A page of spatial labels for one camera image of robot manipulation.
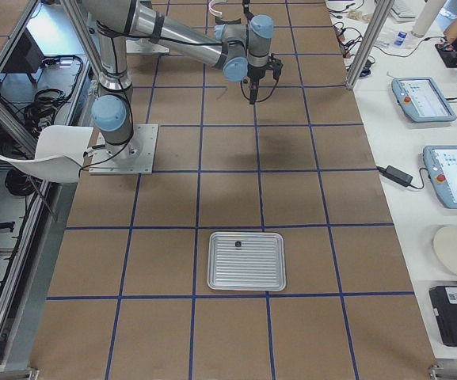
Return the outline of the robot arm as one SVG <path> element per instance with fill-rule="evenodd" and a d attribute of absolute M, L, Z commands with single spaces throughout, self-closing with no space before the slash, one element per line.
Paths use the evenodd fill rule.
<path fill-rule="evenodd" d="M 250 104 L 257 102 L 259 82 L 267 72 L 279 79 L 282 62 L 271 53 L 273 19 L 249 14 L 246 24 L 220 24 L 207 36 L 167 17 L 140 1 L 86 1 L 97 22 L 102 72 L 100 96 L 91 108 L 93 121 L 105 140 L 110 158 L 134 158 L 142 149 L 131 110 L 126 41 L 145 39 L 179 51 L 221 70 L 226 80 L 249 79 Z"/>

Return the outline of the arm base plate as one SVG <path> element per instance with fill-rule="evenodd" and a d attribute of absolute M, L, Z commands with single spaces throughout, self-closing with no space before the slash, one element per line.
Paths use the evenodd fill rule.
<path fill-rule="evenodd" d="M 152 174 L 158 139 L 157 124 L 135 124 L 134 135 L 124 150 L 108 144 L 95 150 L 89 172 L 93 175 Z"/>

